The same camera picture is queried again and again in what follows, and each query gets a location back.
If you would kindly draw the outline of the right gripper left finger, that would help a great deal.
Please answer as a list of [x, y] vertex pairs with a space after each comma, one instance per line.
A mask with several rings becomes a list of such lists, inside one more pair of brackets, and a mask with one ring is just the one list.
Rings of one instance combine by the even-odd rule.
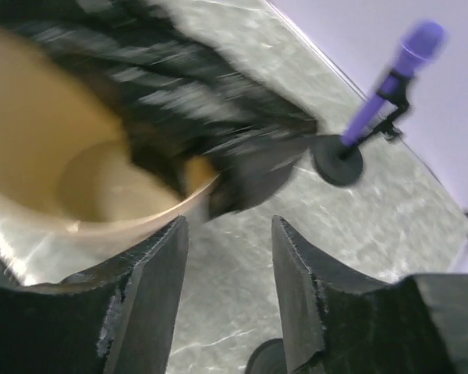
[[0, 286], [0, 373], [163, 373], [189, 248], [178, 217], [57, 284]]

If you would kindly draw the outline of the black trash bag roll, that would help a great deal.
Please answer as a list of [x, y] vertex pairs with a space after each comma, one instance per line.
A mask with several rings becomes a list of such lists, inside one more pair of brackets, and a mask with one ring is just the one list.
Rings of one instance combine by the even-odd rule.
[[304, 108], [176, 28], [155, 1], [0, 1], [0, 26], [34, 42], [115, 114], [132, 162], [186, 192], [185, 164], [218, 173], [210, 218], [262, 204], [317, 132]]

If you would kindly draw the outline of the beige paper trash bin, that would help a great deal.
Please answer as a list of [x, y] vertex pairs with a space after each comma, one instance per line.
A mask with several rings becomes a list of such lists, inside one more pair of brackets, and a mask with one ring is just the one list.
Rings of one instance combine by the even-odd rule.
[[31, 43], [0, 28], [0, 251], [31, 262], [121, 252], [189, 213], [215, 172], [187, 161], [186, 191], [134, 166], [120, 120]]

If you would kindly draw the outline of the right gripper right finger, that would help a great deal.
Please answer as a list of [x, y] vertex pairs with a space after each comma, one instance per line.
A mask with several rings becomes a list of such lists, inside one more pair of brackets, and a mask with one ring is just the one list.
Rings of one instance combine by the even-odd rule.
[[468, 373], [468, 274], [417, 273], [389, 284], [271, 223], [291, 373]]

